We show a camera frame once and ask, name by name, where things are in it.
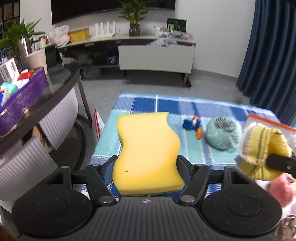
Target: curtain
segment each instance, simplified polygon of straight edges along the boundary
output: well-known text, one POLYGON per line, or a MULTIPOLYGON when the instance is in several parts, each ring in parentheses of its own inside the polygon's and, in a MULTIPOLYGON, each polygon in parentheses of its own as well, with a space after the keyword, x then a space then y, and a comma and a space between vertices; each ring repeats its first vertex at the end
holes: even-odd
POLYGON ((237 88, 250 104, 289 124, 296 113, 296 11, 283 0, 256 0, 237 88))

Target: blue toy bird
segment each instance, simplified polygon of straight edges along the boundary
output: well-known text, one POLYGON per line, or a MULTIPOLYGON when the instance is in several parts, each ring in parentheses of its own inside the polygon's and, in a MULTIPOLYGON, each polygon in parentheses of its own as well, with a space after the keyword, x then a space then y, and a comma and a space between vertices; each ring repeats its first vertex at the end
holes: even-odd
POLYGON ((193 116, 192 120, 184 120, 182 127, 188 131, 195 130, 196 138, 198 140, 200 140, 200 138, 202 137, 201 122, 200 122, 200 118, 197 115, 193 116))

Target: tablecloth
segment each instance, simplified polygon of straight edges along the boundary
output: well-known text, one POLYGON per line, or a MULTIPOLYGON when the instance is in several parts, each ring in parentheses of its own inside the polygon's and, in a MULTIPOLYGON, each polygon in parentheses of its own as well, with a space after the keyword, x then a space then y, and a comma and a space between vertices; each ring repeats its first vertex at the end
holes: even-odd
MULTIPOLYGON (((104 164, 111 156, 120 154, 122 145, 118 138, 116 122, 121 115, 150 112, 169 113, 168 124, 181 140, 179 154, 192 164, 202 163, 217 170, 223 170, 225 165, 236 166, 234 158, 239 154, 238 147, 227 151, 212 148, 208 145, 205 135, 201 140, 197 140, 194 131, 186 131, 182 128, 184 119, 191 119, 192 116, 198 115, 201 119, 203 132, 205 132, 209 120, 217 116, 234 117, 241 126, 250 113, 278 121, 271 111, 248 105, 178 96, 124 93, 117 98, 114 104, 90 164, 104 164)), ((108 187, 116 197, 120 197, 113 183, 108 187)), ((207 194, 219 189, 221 189, 221 185, 210 184, 207 194)))

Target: white router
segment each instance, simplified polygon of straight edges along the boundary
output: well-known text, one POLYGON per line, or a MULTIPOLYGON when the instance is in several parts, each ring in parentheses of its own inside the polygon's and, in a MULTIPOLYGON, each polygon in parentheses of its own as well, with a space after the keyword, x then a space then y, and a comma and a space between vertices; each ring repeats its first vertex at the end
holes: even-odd
POLYGON ((96 23, 96 35, 91 39, 103 39, 103 38, 110 38, 115 35, 115 21, 113 21, 113 29, 110 32, 110 24, 107 22, 107 33, 104 33, 104 22, 101 22, 101 34, 99 34, 99 26, 96 23))

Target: cup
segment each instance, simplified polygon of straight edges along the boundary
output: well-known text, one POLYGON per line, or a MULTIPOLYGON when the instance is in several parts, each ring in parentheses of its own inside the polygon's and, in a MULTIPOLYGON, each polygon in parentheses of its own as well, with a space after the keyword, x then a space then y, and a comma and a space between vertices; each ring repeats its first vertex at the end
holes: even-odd
POLYGON ((31 69, 43 67, 45 70, 45 74, 47 74, 45 48, 30 53, 26 56, 26 58, 31 69))

